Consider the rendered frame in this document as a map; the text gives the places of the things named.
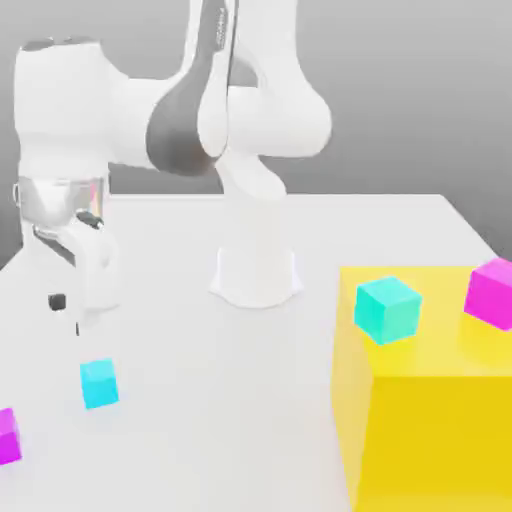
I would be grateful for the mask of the small turquoise cube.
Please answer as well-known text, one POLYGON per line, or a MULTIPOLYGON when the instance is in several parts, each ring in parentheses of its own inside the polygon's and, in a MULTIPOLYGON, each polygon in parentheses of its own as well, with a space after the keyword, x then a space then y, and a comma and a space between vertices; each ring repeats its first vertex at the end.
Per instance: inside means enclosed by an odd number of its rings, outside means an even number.
POLYGON ((418 329, 422 296, 395 276, 359 284, 354 323, 377 345, 414 336, 418 329))

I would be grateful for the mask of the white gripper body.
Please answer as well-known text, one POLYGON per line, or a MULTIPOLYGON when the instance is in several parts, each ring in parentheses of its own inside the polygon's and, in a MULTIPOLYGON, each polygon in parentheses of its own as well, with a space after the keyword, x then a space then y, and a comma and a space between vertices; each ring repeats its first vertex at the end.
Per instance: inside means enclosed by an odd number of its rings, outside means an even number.
POLYGON ((121 301, 120 250, 102 222, 68 222, 30 226, 34 243, 45 246, 70 267, 64 280, 68 307, 75 320, 116 308, 121 301))

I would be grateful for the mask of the small cyan cube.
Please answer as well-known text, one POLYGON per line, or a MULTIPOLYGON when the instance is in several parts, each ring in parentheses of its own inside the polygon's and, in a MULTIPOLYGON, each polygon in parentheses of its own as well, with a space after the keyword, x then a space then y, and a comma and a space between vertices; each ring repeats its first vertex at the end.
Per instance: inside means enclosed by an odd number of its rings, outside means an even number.
POLYGON ((111 405, 119 401, 114 364, 110 358, 82 363, 80 381, 86 409, 111 405))

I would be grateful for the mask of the large yellow box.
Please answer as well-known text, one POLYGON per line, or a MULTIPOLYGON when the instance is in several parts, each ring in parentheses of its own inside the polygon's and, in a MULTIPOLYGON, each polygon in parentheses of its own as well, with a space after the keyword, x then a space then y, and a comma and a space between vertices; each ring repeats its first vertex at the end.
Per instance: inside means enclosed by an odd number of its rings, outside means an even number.
POLYGON ((512 330, 464 312, 476 268, 341 269, 331 403, 351 512, 512 512, 512 330), (414 336, 379 346, 354 307, 387 276, 423 303, 414 336))

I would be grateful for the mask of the small magenta cube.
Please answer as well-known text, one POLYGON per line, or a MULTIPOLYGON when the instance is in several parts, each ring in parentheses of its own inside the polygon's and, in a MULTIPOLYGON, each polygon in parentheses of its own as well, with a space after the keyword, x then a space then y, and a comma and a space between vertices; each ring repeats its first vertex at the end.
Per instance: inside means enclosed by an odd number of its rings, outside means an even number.
POLYGON ((512 330, 512 261, 497 257, 471 272, 464 312, 502 331, 512 330))
POLYGON ((0 466, 22 458, 20 434, 12 408, 0 410, 0 466))

